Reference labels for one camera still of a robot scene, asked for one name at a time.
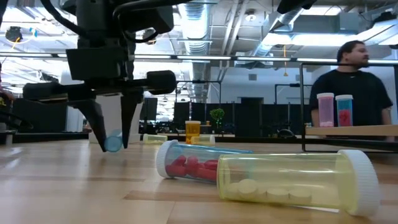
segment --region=potted plant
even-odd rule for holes
[[[214,109],[210,111],[210,116],[216,121],[216,127],[217,130],[219,130],[220,126],[221,126],[221,120],[224,117],[224,110],[221,108],[218,109]]]

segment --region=shelf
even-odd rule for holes
[[[306,128],[305,134],[315,136],[398,136],[398,125]]]

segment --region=black t-shirt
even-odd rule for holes
[[[382,81],[369,72],[347,73],[332,70],[320,76],[311,89],[311,110],[318,109],[319,93],[334,93],[335,96],[352,95],[354,126],[381,125],[381,111],[392,106]],[[336,101],[335,126],[337,126]]]

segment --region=wooden table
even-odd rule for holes
[[[88,141],[15,144],[0,148],[0,219],[4,224],[363,224],[398,223],[398,157],[372,156],[382,190],[370,219],[344,213],[221,201],[216,186],[164,180],[157,146],[102,153]],[[256,152],[301,152],[300,145],[218,144]],[[334,150],[333,146],[308,145]]]

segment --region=ceiling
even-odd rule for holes
[[[37,4],[38,1],[26,0],[25,2],[25,5],[9,5],[7,8],[0,28],[0,52],[64,54],[65,49],[76,48],[77,35],[55,21],[40,4]],[[210,43],[209,54],[221,55],[224,35],[228,31],[227,26],[233,0],[212,0],[211,2],[217,4],[210,5],[209,34],[206,41]],[[362,2],[365,1],[319,0],[316,5],[310,10],[304,11],[302,15],[334,16],[342,10],[346,12],[366,12],[396,3],[396,1],[377,0],[367,0],[366,4]],[[277,9],[278,4],[278,0],[258,0],[247,3],[246,8],[254,10],[256,19],[253,21],[242,20],[236,40],[231,48],[231,54],[236,54],[236,52],[250,52],[260,43],[264,36],[262,32],[264,19],[266,15],[273,13]],[[239,4],[232,30],[237,26],[237,20],[241,13],[239,9],[241,7],[242,4]],[[75,16],[61,10],[59,11],[65,18],[76,23]],[[154,45],[138,44],[136,54],[185,54],[185,43],[187,40],[183,35],[183,21],[178,14],[174,14],[174,19],[175,27],[173,31],[158,36],[157,42]],[[20,43],[15,44],[5,38],[5,33],[10,26],[21,27],[23,39]],[[271,48],[270,53],[274,57],[335,58],[337,48],[337,46],[322,47],[287,44],[285,46],[274,46]],[[389,55],[390,51],[389,47],[385,45],[372,45],[369,46],[369,49],[372,58],[384,58]],[[1,76],[3,85],[8,86],[8,89],[14,93],[20,93],[21,86],[26,83],[45,82],[43,73],[59,79],[62,73],[68,69],[66,60],[62,58],[55,60],[51,58],[29,58],[29,55],[26,55],[26,57],[1,57],[0,55],[0,62],[2,62]],[[274,63],[272,67],[278,69],[284,66],[284,63],[281,62]],[[294,66],[296,66],[294,63],[288,65],[288,67]],[[153,63],[136,62],[134,77],[144,78],[146,72],[153,69]],[[178,80],[189,81],[193,78],[192,64],[188,62],[157,63],[156,69],[173,70]],[[182,91],[181,94],[178,94],[178,100],[190,100],[190,97],[193,97],[192,85],[190,83],[179,83],[178,85],[180,87],[179,90]],[[163,108],[172,108],[174,100],[175,93],[159,96],[159,104],[162,104]]]

